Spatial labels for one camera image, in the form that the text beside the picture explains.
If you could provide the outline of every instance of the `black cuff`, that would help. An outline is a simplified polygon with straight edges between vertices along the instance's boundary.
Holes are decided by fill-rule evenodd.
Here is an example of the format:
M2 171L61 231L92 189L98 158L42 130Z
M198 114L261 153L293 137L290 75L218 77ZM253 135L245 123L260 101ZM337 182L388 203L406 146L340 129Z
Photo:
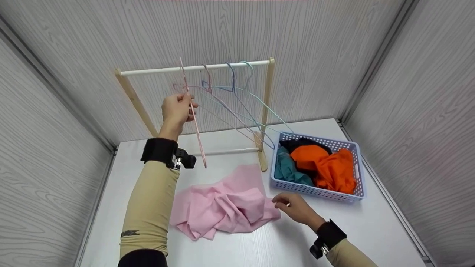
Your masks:
M147 140L143 148L143 154L140 161L163 162L167 166L173 161L173 156L178 149L178 143L174 140L165 138L151 138Z
M322 224L317 229L317 236L327 246L328 250L336 246L340 241L346 238L345 232L343 232L333 221Z
M118 267L167 267L167 259L161 251L142 248L123 256Z

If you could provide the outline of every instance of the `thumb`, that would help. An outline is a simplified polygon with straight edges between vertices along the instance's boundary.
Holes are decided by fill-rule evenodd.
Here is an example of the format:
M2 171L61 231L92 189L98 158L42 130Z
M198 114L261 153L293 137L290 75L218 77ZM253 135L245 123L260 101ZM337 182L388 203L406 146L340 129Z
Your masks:
M288 214L288 212L290 211L290 207L288 207L287 205L283 204L282 202L277 202L275 204L275 207L277 209L280 209L281 211L285 212Z
M183 101L184 103L186 103L187 105L189 105L191 103L191 95L189 93L186 93L184 96L183 96Z

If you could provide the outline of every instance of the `wood grain wall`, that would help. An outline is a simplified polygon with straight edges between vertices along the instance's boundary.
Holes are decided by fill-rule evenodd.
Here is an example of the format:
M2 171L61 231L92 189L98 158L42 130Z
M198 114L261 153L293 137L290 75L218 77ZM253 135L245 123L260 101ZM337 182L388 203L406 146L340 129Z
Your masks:
M176 67L275 57L272 107L286 121L340 117L402 0L149 1L48 0L0 2L0 12L74 99L116 143L149 136L113 76L121 70ZM244 85L247 73L237 73ZM262 97L263 73L250 90ZM193 83L205 77L195 76ZM213 73L230 85L230 72ZM180 76L133 79L157 127L162 99ZM243 113L230 94L220 95ZM226 110L198 100L232 125ZM261 105L244 98L258 117ZM277 123L270 116L271 123ZM207 111L201 131L228 129ZM190 125L185 133L194 132Z
M475 1L421 0L347 128L441 267L475 264Z
M110 154L1 40L0 114L0 266L71 266Z

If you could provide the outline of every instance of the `laundry basket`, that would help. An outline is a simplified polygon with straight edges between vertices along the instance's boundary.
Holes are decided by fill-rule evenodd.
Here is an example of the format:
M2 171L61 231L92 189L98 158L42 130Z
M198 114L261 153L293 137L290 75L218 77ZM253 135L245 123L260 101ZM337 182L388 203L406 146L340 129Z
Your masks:
M281 133L279 136L280 140L292 140L292 139L299 139L301 137L305 137L321 144L328 146L332 152L337 152L341 148L346 148L351 151L353 155L353 175L356 180L356 187L354 190L354 195L335 192L331 190L321 189L313 186L308 186L305 184L299 184L289 181L277 180L274 178L274 174L276 171L276 158L277 158L277 150L279 149L280 145L276 144L274 149L274 157L272 159L272 170L271 170L271 186L280 188L287 191L294 191L302 194L327 198L331 200L337 200L346 203L353 203L356 200L362 200L366 197L366 184L364 182L364 174L363 174L363 166L361 162L361 155L360 155L360 148L357 143L348 142L348 141L341 141L341 140L332 140L326 139L321 137L313 137L303 134L295 134L295 133Z

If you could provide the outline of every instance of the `table surface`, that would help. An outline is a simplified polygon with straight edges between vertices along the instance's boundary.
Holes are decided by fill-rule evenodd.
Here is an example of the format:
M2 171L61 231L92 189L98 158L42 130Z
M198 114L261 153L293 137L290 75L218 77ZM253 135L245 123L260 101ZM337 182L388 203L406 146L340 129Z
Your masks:
M334 119L288 124L300 134L337 140L347 140ZM284 125L272 126L287 131ZM278 133L267 131L272 140ZM251 148L253 143L235 130L201 134L205 152ZM90 237L83 254L82 267L116 267L119 261L119 242L127 202L139 177L146 140L122 142L105 186ZM199 154L196 135L183 135L180 147L191 154ZM268 197L281 190L271 188L270 166L273 151L265 148L269 170L262 173ZM257 153L225 154L207 157L208 168L197 157L195 168L181 170L177 191L194 184L214 183L221 180L240 164L258 163ZM364 170L368 197L353 205L332 200L304 196L322 217L331 218L346 232L348 240L368 255L380 267L424 267L418 252L399 223L396 215L380 193L371 176ZM174 228L168 233L167 257L171 267L222 266L242 267L329 267L321 258L309 253L316 235L306 226L293 222L282 214L280 220L267 223L252 233L216 233L214 240L201 238L191 241Z

